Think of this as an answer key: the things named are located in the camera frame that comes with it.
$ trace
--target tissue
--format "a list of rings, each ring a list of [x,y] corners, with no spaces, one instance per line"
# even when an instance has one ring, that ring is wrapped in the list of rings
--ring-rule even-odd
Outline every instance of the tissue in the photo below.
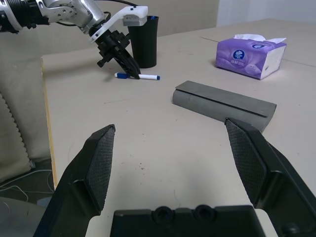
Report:
[[[242,34],[217,45],[216,63],[235,73],[263,79],[280,68],[286,38],[266,40],[261,35]]]

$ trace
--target marker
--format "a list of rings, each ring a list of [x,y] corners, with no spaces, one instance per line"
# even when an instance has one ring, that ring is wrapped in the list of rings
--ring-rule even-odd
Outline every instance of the marker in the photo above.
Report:
[[[160,80],[160,76],[158,75],[144,75],[144,74],[139,74],[139,79],[146,79],[146,80]],[[119,79],[128,79],[132,78],[129,74],[126,73],[115,73],[115,77]]]

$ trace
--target black cup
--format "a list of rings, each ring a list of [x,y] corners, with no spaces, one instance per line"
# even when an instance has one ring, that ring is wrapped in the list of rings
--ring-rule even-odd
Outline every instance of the black cup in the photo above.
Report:
[[[143,26],[130,26],[133,57],[140,68],[152,68],[157,64],[157,16],[147,16]]]

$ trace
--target wall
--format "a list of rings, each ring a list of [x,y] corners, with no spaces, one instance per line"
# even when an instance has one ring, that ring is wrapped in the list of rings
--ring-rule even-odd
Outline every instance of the wall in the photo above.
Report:
[[[316,24],[315,0],[267,0],[266,17]]]
[[[160,17],[158,35],[215,27],[219,0],[134,0]],[[124,5],[99,1],[115,14]],[[41,56],[95,47],[77,27],[57,24],[0,35],[0,91],[18,123],[30,158],[50,157],[42,91]]]
[[[316,24],[315,0],[220,0],[216,26],[275,18]]]
[[[220,0],[217,27],[266,18],[267,0]]]

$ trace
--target blue marker cap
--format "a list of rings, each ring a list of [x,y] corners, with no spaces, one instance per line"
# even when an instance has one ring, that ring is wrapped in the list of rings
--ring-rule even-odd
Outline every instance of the blue marker cap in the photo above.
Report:
[[[115,77],[119,78],[119,79],[127,79],[130,76],[129,76],[129,74],[126,74],[126,73],[115,73]]]

